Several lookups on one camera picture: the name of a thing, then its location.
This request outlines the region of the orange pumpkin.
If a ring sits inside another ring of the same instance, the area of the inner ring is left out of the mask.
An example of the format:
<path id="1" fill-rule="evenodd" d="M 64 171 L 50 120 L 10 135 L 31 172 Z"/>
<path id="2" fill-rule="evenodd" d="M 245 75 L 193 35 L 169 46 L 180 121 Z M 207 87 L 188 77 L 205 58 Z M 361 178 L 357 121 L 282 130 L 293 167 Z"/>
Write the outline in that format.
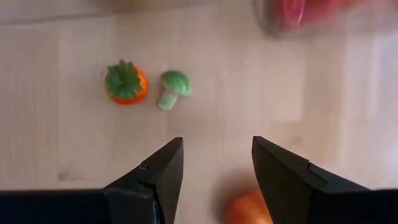
<path id="1" fill-rule="evenodd" d="M 254 189 L 234 199 L 223 224 L 273 224 L 261 190 Z"/>

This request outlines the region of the red tomato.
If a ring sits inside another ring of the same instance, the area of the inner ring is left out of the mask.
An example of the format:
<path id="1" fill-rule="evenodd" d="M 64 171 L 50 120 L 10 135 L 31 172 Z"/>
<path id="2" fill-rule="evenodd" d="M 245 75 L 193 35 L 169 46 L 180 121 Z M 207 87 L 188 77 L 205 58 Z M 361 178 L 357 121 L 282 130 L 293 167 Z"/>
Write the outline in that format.
<path id="1" fill-rule="evenodd" d="M 273 32 L 296 30 L 324 21 L 340 9 L 340 0 L 271 0 L 269 28 Z"/>

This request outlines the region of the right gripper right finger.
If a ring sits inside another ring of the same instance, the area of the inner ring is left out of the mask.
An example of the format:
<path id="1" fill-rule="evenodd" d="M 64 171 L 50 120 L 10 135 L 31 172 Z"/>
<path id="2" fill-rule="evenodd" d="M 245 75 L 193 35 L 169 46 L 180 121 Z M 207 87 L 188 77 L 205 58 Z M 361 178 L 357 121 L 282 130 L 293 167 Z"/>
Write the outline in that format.
<path id="1" fill-rule="evenodd" d="M 252 161 L 257 182 L 274 224 L 326 224 L 312 212 L 312 199 L 366 191 L 367 188 L 329 172 L 273 142 L 254 136 Z"/>

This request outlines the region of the clear plastic bin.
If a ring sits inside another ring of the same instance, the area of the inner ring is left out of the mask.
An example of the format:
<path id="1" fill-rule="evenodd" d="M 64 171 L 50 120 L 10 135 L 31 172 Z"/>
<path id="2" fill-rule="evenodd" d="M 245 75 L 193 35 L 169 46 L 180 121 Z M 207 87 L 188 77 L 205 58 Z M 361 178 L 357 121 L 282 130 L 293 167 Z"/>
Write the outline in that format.
<path id="1" fill-rule="evenodd" d="M 273 37 L 304 38 L 317 35 L 373 31 L 382 33 L 398 30 L 398 0 L 340 0 L 341 9 L 324 21 L 287 32 L 269 28 L 268 9 L 271 0 L 252 0 L 254 12 L 262 30 Z"/>

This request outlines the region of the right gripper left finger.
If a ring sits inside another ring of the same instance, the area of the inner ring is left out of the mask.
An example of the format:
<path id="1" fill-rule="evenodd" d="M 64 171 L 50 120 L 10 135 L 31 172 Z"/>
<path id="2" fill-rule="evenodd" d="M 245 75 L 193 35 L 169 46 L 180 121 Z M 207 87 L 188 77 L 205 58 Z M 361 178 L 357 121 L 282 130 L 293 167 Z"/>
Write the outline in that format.
<path id="1" fill-rule="evenodd" d="M 110 224 L 174 224 L 183 166 L 183 138 L 177 137 L 107 185 Z"/>

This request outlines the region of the small green mushroom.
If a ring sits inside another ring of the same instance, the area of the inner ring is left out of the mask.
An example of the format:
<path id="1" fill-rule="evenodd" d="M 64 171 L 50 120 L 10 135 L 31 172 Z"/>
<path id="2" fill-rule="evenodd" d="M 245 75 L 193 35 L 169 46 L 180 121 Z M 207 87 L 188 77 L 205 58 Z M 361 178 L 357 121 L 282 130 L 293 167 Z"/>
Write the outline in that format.
<path id="1" fill-rule="evenodd" d="M 170 111 L 180 96 L 189 96 L 193 86 L 189 77 L 178 70 L 169 70 L 161 74 L 160 80 L 164 88 L 158 107 L 164 111 Z"/>

